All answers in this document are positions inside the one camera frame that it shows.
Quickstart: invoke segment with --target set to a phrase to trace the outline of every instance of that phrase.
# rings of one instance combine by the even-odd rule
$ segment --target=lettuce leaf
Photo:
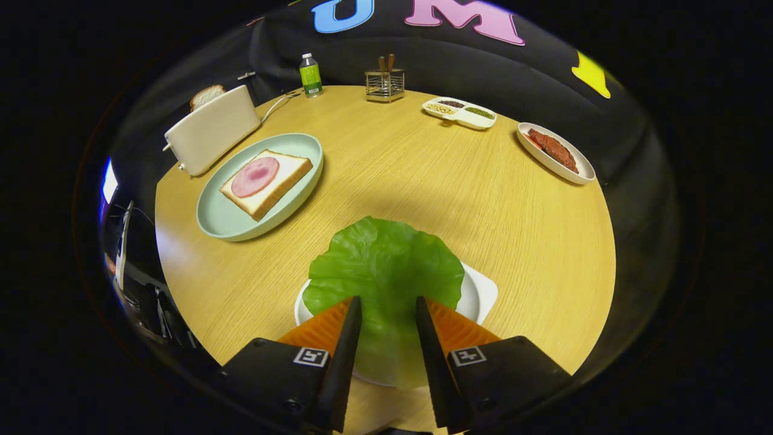
[[[465,271],[443,241],[394,221],[365,217],[333,236],[308,270],[303,302],[312,314],[360,296],[356,372],[375,382],[411,389],[427,374],[416,330],[416,298],[452,309]]]

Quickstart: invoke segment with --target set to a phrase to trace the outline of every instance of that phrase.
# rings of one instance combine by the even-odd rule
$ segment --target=bread slice
[[[308,171],[312,170],[312,161],[305,157],[288,156],[268,149],[262,151],[250,162],[263,157],[274,157],[279,161],[277,176],[260,192],[245,198],[239,198],[231,191],[231,184],[239,171],[236,171],[220,188],[228,199],[249,214],[255,221],[260,221],[268,211],[290,190]]]
[[[221,84],[216,84],[214,86],[205,87],[201,91],[199,91],[198,94],[193,95],[193,98],[191,98],[190,106],[191,106],[191,113],[195,111],[197,108],[200,108],[201,106],[205,105],[206,103],[209,103],[210,101],[214,100],[215,98],[218,98],[220,95],[223,95],[226,93],[226,88],[223,87]]]

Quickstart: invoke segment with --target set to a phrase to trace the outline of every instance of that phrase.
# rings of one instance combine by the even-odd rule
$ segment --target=utensil holder
[[[365,72],[365,95],[368,101],[391,102],[405,96],[405,70]]]

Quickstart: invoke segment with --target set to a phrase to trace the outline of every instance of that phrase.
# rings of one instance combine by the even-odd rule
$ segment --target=table
[[[597,181],[576,186],[548,171],[499,116],[475,131],[423,113],[434,95],[408,91],[385,104],[359,86],[328,86],[294,98],[207,173],[176,168],[158,182],[155,230],[169,289],[204,348],[225,364],[249,340],[295,327],[293,304],[308,265],[339,230],[365,216],[402,221],[439,236],[492,279],[499,298],[483,326],[524,335],[569,373],[606,321],[615,285],[615,242]],[[262,117],[276,99],[256,108]],[[249,241],[205,235],[196,202],[215,170],[258,140],[315,136],[325,162],[309,199],[286,222]],[[439,430],[428,388],[352,380],[346,433],[378,426]]]

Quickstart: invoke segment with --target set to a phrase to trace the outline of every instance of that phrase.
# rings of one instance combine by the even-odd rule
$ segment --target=pink letter
[[[405,23],[412,26],[439,26],[443,22],[435,18],[435,9],[457,29],[479,16],[481,23],[473,27],[476,32],[517,46],[525,44],[518,37],[510,13],[486,2],[460,5],[454,0],[414,0],[414,14],[406,18]]]

